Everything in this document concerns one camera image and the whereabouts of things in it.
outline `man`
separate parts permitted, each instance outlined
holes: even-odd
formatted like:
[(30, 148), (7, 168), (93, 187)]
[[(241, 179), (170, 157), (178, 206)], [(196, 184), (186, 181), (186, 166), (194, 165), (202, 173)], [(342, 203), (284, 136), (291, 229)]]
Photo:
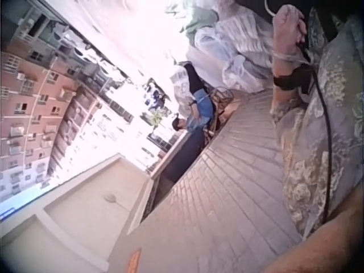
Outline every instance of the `man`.
[(186, 129), (192, 133), (197, 128), (205, 127), (213, 118), (214, 112), (212, 101), (206, 93), (204, 84), (195, 68), (191, 63), (185, 63), (183, 67), (187, 71), (189, 91), (195, 99), (189, 103), (191, 107), (190, 116), (187, 119), (181, 119), (177, 116), (172, 122), (172, 127), (176, 131)]
[[(303, 14), (283, 6), (273, 19), (274, 77), (298, 66), (282, 57), (300, 56), (297, 43), (307, 34)], [(328, 136), (324, 110), (314, 87), (307, 107), (297, 88), (274, 86), (271, 115), (283, 150), (283, 193), (305, 242), (265, 273), (341, 272), (363, 242), (363, 27), (351, 16), (322, 51), (318, 81), (332, 131), (332, 183), (329, 218), (322, 225), (328, 175)]]

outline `black pants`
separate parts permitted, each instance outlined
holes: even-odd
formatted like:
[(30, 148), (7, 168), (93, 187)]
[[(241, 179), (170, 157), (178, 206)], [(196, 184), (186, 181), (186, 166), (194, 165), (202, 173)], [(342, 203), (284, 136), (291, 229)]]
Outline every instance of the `black pants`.
[(189, 81), (189, 91), (191, 94), (194, 94), (196, 91), (200, 89), (204, 89), (205, 85), (201, 81), (200, 77), (198, 76), (195, 68), (192, 64), (188, 63), (183, 66), (187, 70), (188, 81)]

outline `white wall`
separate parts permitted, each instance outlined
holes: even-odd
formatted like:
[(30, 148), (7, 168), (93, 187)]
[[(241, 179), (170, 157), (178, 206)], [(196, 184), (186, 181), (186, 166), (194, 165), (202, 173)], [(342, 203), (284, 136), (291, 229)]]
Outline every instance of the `white wall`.
[(1, 256), (14, 272), (102, 272), (60, 244), (39, 221), (31, 224), (9, 245), (2, 247)]
[(105, 272), (117, 238), (140, 223), (151, 186), (145, 173), (113, 156), (5, 219), (2, 257), (18, 273)]
[[(146, 176), (118, 161), (54, 208), (49, 216), (72, 238), (107, 259), (133, 208)], [(117, 203), (105, 201), (112, 193)]]

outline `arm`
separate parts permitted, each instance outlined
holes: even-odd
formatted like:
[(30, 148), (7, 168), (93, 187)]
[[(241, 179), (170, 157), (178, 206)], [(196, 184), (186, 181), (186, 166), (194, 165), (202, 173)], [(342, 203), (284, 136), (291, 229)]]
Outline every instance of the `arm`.
[(200, 112), (198, 111), (198, 108), (197, 108), (197, 103), (193, 103), (191, 104), (191, 112), (192, 112), (192, 115), (195, 119), (199, 119), (200, 118)]
[(263, 273), (335, 273), (349, 262), (363, 233), (363, 190), (360, 183), (337, 209), (337, 217), (305, 242), (281, 256)]

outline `brick floor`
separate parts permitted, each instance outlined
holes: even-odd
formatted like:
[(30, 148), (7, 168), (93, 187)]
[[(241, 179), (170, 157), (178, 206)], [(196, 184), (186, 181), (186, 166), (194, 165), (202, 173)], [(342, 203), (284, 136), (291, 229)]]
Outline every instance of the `brick floor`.
[(268, 110), (251, 95), (213, 143), (133, 233), (120, 238), (109, 272), (260, 272), (300, 242), (282, 198), (282, 155)]

